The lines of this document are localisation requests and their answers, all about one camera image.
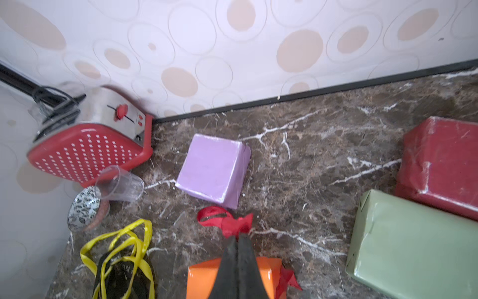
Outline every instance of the red toaster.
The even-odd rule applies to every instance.
[[[148,160],[151,126],[151,115],[117,92],[98,87],[56,106],[27,157],[41,171],[86,188],[109,165],[129,171]]]

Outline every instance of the brown marble surface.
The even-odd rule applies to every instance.
[[[251,147],[233,214],[253,212],[257,255],[295,270],[304,290],[289,288],[288,298],[385,298],[345,273],[358,199],[371,188],[393,191],[403,134],[432,115],[478,122],[478,76],[419,78],[156,125],[154,154],[133,171],[145,181],[144,196],[112,204],[98,228],[72,235],[47,298],[90,298],[94,276],[80,248],[138,218],[153,223],[157,298],[185,298],[188,266],[224,248],[219,229],[196,222],[209,204],[174,187],[195,133]]]

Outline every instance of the yellow strap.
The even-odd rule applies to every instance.
[[[132,232],[134,228],[137,226],[144,224],[144,240],[140,240],[138,236]],[[127,234],[130,236],[126,241],[115,247],[116,242],[120,239],[121,236]],[[152,271],[151,267],[149,264],[143,259],[146,251],[148,250],[149,244],[151,242],[152,238],[152,223],[149,220],[145,219],[139,219],[130,225],[126,226],[125,228],[115,231],[112,233],[106,233],[101,236],[98,236],[94,238],[93,240],[89,241],[86,243],[80,250],[80,257],[83,263],[90,269],[91,272],[93,272],[94,275],[97,274],[98,267],[96,266],[95,262],[93,262],[89,257],[87,257],[87,253],[93,248],[93,246],[101,240],[110,238],[112,236],[115,236],[114,239],[111,241],[108,247],[108,251],[110,252],[109,255],[105,258],[101,265],[101,271],[100,271],[100,283],[98,286],[95,288],[95,291],[93,293],[93,299],[98,299],[98,295],[101,292],[101,298],[102,299],[107,299],[106,298],[106,285],[105,285],[105,278],[110,274],[112,270],[112,266],[120,261],[130,261],[133,262],[133,271],[132,271],[132,276],[130,280],[130,284],[128,287],[128,290],[126,293],[123,295],[121,299],[128,299],[130,294],[131,294],[131,289],[133,285],[133,280],[134,277],[136,276],[136,272],[138,271],[138,268],[141,269],[141,271],[144,273],[146,278],[149,279],[150,281],[150,292],[149,292],[149,299],[155,299],[154,298],[154,280],[152,276]],[[106,269],[106,264],[116,255],[118,254],[121,250],[125,249],[128,246],[133,245],[133,250],[131,251],[131,255],[123,256],[121,259],[118,259],[114,262],[112,262],[109,266],[108,269]]]

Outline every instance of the red knob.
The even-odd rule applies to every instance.
[[[120,120],[128,113],[128,105],[123,104],[116,107],[116,117]]]

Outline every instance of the red gift box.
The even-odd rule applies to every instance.
[[[395,195],[478,221],[478,123],[430,117],[403,139]]]

